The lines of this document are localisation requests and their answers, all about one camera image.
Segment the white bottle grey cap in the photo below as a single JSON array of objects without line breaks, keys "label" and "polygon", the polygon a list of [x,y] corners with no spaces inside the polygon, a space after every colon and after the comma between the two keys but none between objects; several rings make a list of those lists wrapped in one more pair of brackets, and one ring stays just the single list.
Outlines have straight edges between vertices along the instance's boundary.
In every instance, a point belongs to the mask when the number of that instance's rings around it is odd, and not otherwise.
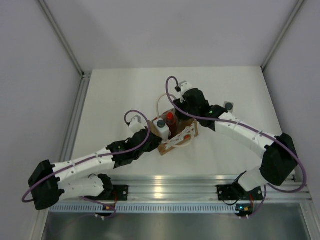
[{"label": "white bottle grey cap", "polygon": [[158,118],[153,122],[155,129],[163,141],[168,141],[170,136],[170,128],[162,118]]}]

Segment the red bottle red cap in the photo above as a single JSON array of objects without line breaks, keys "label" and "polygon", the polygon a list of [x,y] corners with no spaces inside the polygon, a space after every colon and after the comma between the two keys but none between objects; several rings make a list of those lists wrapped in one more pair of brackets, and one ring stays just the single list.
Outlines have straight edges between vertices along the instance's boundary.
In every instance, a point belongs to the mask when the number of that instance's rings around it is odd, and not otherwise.
[{"label": "red bottle red cap", "polygon": [[172,112],[168,112],[164,120],[167,126],[169,127],[170,137],[171,138],[175,137],[178,129],[175,115]]}]

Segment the clear bottle grey cap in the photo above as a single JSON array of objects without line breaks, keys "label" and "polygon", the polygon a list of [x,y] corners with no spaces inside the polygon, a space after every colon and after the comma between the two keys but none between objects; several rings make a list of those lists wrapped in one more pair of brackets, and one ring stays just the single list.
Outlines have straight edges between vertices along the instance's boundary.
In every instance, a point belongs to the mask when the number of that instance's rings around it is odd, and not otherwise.
[{"label": "clear bottle grey cap", "polygon": [[224,103],[224,108],[225,108],[228,112],[232,113],[232,112],[233,112],[233,109],[234,109],[234,103],[233,103],[233,102],[226,101],[226,102]]}]

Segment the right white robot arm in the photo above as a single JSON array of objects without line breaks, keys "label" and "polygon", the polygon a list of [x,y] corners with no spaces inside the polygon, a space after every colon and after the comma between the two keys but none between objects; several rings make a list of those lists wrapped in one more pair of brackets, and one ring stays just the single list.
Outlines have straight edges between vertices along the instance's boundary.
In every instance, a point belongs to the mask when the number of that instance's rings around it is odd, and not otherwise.
[{"label": "right white robot arm", "polygon": [[195,116],[204,128],[230,137],[250,149],[262,162],[249,171],[239,175],[231,186],[231,192],[239,199],[244,199],[257,187],[271,184],[281,186],[297,167],[293,157],[296,149],[292,138],[282,133],[280,136],[263,136],[262,131],[251,131],[231,112],[220,105],[210,105],[198,88],[182,90],[176,87],[180,98],[174,100],[176,116],[186,121]]}]

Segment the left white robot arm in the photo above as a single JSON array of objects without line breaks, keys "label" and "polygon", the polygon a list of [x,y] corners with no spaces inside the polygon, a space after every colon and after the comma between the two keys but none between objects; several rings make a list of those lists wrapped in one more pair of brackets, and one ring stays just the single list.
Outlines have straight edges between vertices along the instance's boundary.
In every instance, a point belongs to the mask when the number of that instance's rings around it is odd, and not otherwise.
[{"label": "left white robot arm", "polygon": [[44,160],[28,180],[31,201],[39,211],[65,199],[109,200],[115,190],[105,171],[132,164],[144,153],[155,150],[161,142],[161,137],[145,128],[85,157],[58,163]]}]

